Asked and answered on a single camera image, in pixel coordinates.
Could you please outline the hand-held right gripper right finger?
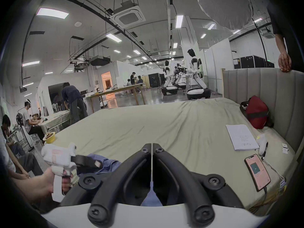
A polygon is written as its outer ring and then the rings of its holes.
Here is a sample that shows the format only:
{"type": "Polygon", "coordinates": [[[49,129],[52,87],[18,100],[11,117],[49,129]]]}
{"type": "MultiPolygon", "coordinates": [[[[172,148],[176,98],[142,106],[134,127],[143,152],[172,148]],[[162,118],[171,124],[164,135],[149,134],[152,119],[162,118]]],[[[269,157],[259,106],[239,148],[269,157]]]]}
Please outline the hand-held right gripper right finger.
{"type": "Polygon", "coordinates": [[[212,205],[244,209],[236,193],[218,174],[189,171],[159,144],[152,144],[153,191],[163,206],[185,204],[191,226],[208,226],[215,219],[212,205]]]}

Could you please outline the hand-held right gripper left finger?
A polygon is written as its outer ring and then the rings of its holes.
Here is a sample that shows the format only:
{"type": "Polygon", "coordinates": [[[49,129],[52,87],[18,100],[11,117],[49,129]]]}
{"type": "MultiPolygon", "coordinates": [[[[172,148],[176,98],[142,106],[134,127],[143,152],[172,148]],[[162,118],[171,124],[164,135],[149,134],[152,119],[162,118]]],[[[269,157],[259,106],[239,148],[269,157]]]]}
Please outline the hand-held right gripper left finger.
{"type": "Polygon", "coordinates": [[[85,212],[95,226],[113,223],[116,204],[140,206],[151,189],[152,144],[145,144],[115,171],[83,174],[60,207],[90,204],[85,212]]]}

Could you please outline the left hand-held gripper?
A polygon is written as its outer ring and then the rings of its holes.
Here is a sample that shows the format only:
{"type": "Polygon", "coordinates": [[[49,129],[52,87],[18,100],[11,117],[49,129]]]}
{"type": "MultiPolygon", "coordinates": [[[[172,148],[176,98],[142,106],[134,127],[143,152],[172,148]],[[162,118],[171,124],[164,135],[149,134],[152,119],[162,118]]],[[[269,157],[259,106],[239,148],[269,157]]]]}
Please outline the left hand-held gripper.
{"type": "Polygon", "coordinates": [[[70,177],[74,170],[77,174],[87,174],[96,173],[103,168],[103,163],[99,160],[94,160],[89,156],[76,155],[76,145],[72,142],[67,148],[46,144],[41,150],[41,155],[43,160],[51,166],[54,174],[52,199],[58,203],[65,197],[62,190],[64,176],[70,177]]]}

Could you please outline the person's left hand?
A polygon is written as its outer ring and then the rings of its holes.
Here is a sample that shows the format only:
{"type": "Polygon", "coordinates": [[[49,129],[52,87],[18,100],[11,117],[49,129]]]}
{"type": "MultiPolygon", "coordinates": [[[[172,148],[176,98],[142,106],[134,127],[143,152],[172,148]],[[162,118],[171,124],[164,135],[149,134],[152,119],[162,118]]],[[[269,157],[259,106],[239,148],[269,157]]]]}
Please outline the person's left hand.
{"type": "Polygon", "coordinates": [[[53,193],[54,178],[55,174],[49,167],[42,175],[24,180],[20,189],[30,202],[38,201],[53,193]]]}

